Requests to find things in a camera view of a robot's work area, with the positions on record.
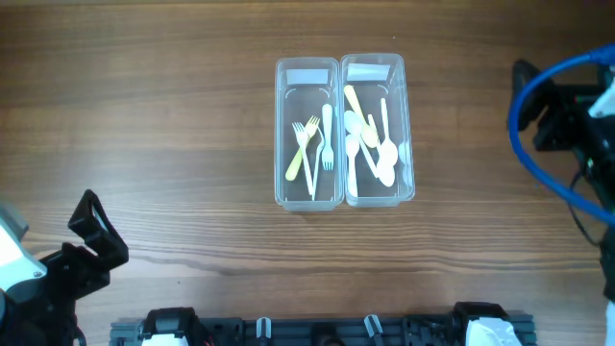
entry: black wire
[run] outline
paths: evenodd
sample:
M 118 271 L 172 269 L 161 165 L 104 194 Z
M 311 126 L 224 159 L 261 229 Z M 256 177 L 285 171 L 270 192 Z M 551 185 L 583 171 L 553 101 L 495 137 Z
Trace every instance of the black wire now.
M 571 190 L 575 190 L 575 185 L 578 183 L 578 180 L 584 175 L 585 169 L 580 169 L 579 172 L 577 172 L 577 174 L 575 174 L 575 177 L 573 178 L 573 180 L 570 182 L 570 189 Z M 573 220 L 575 220 L 575 223 L 577 224 L 578 230 L 580 231 L 580 233 L 585 237 L 585 239 L 592 244 L 592 246 L 595 247 L 600 247 L 600 243 L 597 242 L 596 240 L 592 239 L 591 236 L 589 236 L 589 234 L 587 233 L 587 231 L 585 231 L 585 227 L 583 226 L 583 224 L 580 222 L 580 220 L 577 217 L 577 213 L 575 212 L 575 210 L 573 209 L 573 206 L 569 203 L 568 204 L 568 210 L 570 211 L 570 214 L 573 216 Z
M 79 327 L 75 327 L 75 335 L 79 341 L 79 346 L 87 346 L 86 336 L 84 335 L 84 332 L 79 329 Z

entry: white spoon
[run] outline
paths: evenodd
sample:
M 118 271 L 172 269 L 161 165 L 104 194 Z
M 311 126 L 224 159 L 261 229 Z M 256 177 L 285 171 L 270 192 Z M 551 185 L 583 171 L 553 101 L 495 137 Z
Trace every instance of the white spoon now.
M 355 135 L 346 136 L 346 155 L 348 155 L 348 192 L 358 197 L 357 172 L 355 170 L 355 156 L 358 153 L 358 139 Z
M 346 131 L 358 138 L 358 143 L 360 144 L 363 155 L 367 160 L 367 165 L 369 165 L 369 168 L 372 170 L 374 177 L 378 178 L 378 172 L 376 170 L 376 165 L 374 164 L 374 159 L 372 159 L 372 155 L 367 150 L 365 143 L 363 143 L 363 138 L 361 138 L 362 122 L 358 115 L 353 111 L 344 111 L 344 126 L 346 127 Z
M 384 127 L 384 141 L 378 150 L 379 163 L 381 160 L 385 160 L 390 165 L 397 163 L 397 146 L 393 144 L 391 138 L 388 136 L 388 112 L 386 111 L 386 101 L 381 99 L 381 111 L 382 111 L 382 126 Z

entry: clear plastic bin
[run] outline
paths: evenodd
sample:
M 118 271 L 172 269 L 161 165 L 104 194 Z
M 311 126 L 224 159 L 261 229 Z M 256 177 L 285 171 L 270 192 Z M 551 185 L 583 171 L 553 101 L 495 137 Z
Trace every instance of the clear plastic bin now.
M 410 140 L 410 117 L 407 103 L 406 73 L 404 60 L 397 54 L 354 54 L 342 61 L 341 86 L 352 85 L 367 121 L 373 114 L 380 142 L 384 139 L 381 117 L 381 98 L 386 100 L 388 109 L 389 135 L 398 147 L 399 159 L 395 164 L 395 182 L 387 187 L 374 178 L 361 150 L 356 156 L 357 194 L 353 196 L 346 184 L 346 201 L 353 207 L 395 207 L 400 202 L 414 197 L 414 171 L 412 145 Z M 344 96 L 340 102 L 340 114 L 352 111 Z M 378 151 L 370 149 L 374 162 Z M 348 175 L 348 159 L 344 158 L 344 177 Z
M 339 116 L 339 63 L 333 58 L 289 58 L 278 61 L 276 66 L 276 143 L 275 189 L 276 201 L 290 211 L 333 210 L 344 199 L 343 164 L 346 160 L 340 134 L 343 124 Z M 293 161 L 299 144 L 292 123 L 306 126 L 312 116 L 320 119 L 324 134 L 322 108 L 332 106 L 333 170 L 325 170 L 320 159 L 315 198 L 308 193 L 303 164 L 294 180 L 286 178 L 286 170 Z M 312 179 L 316 163 L 316 150 L 321 139 L 318 132 L 307 146 L 307 156 Z

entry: wooden table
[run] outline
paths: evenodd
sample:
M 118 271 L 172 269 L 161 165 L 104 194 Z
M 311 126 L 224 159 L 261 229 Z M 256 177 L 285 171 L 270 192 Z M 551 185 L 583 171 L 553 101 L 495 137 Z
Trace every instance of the wooden table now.
M 515 60 L 607 43 L 613 17 L 576 0 L 5 8 L 0 190 L 37 256 L 81 242 L 65 225 L 86 188 L 129 245 L 78 303 L 90 344 L 162 307 L 358 317 L 481 300 L 534 314 L 541 345 L 599 345 L 598 252 L 516 160 L 505 119 Z M 288 213 L 273 191 L 275 63 L 357 52 L 406 61 L 416 197 Z M 575 172 L 568 153 L 534 156 Z

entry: blue cable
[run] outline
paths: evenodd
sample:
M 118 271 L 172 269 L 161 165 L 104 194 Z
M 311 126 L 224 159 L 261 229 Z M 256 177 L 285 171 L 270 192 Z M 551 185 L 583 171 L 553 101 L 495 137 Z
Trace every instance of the blue cable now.
M 589 62 L 615 64 L 615 44 L 610 44 L 595 51 L 560 62 L 531 80 L 521 90 L 510 107 L 510 112 L 508 114 L 508 137 L 510 138 L 512 150 L 517 155 L 517 158 L 519 158 L 519 161 L 540 183 L 551 189 L 569 204 L 587 212 L 590 215 L 593 215 L 610 226 L 615 226 L 615 215 L 613 215 L 610 211 L 603 210 L 600 206 L 587 201 L 578 193 L 575 193 L 567 186 L 564 186 L 554 180 L 549 174 L 547 174 L 547 172 L 540 169 L 540 167 L 536 165 L 536 163 L 529 157 L 528 153 L 523 150 L 523 146 L 519 140 L 519 114 L 521 113 L 521 108 L 523 107 L 528 95 L 530 95 L 536 87 L 538 87 L 545 80 L 551 78 L 553 75 L 574 66 Z

